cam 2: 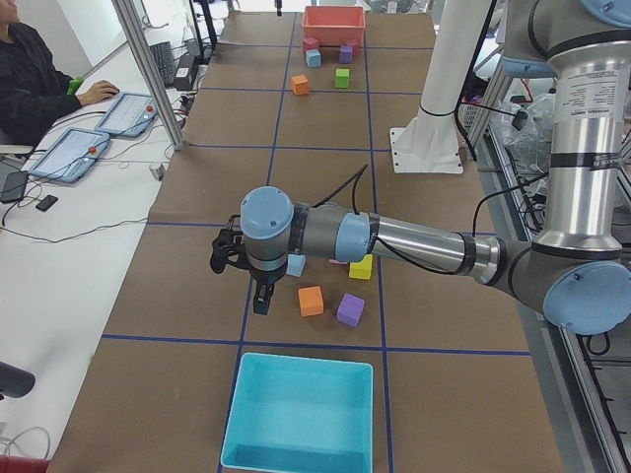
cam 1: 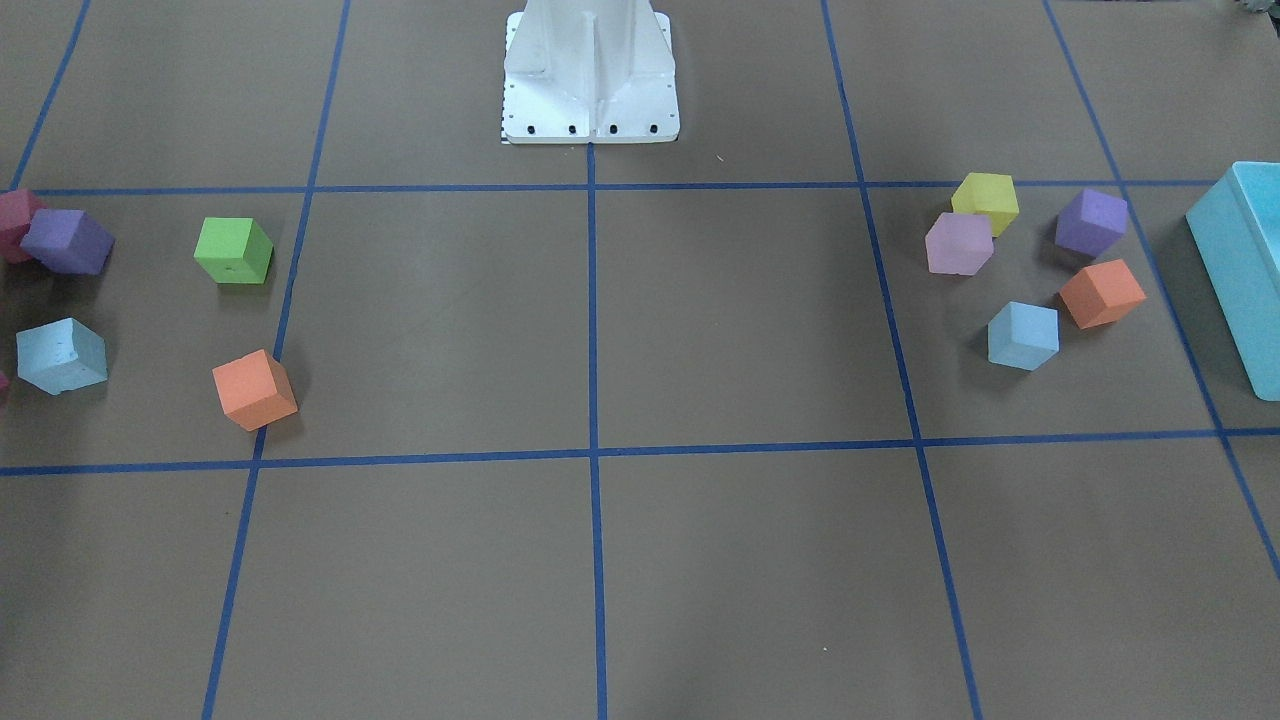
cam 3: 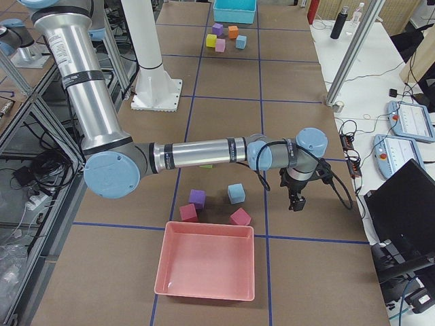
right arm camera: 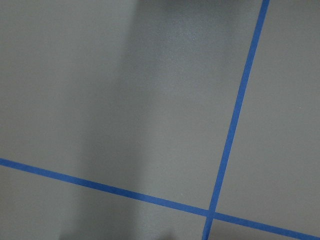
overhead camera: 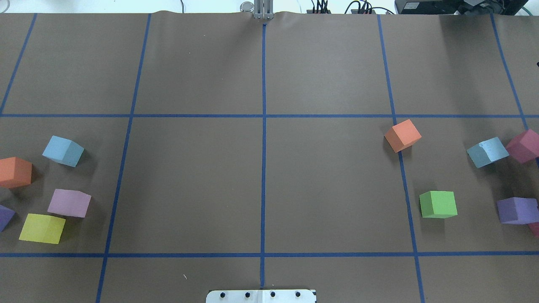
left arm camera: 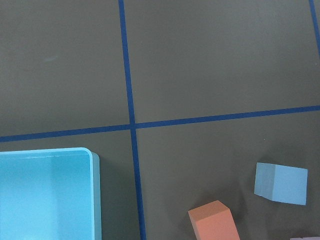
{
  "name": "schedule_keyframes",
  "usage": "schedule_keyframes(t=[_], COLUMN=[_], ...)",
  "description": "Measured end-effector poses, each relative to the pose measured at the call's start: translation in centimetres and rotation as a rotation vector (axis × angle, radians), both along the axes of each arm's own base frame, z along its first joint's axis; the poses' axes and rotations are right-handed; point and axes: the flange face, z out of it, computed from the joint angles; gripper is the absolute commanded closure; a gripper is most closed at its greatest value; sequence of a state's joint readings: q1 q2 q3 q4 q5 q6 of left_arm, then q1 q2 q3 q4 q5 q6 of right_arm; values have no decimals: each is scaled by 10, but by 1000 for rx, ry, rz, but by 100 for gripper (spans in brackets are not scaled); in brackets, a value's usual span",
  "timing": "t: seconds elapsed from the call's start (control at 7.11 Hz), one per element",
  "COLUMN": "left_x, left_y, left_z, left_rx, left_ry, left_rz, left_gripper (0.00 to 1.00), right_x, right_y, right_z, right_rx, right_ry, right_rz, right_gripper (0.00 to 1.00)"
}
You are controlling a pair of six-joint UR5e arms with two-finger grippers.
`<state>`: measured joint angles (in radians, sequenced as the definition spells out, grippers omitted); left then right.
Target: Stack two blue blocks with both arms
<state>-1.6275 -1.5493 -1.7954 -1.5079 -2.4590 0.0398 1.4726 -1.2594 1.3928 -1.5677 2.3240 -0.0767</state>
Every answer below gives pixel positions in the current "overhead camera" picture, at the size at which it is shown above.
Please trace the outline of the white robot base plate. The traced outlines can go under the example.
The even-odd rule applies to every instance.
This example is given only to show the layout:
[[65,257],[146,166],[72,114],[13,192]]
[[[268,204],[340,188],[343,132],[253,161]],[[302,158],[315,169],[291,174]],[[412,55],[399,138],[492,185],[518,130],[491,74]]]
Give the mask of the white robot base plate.
[[206,303],[316,303],[315,290],[214,290]]

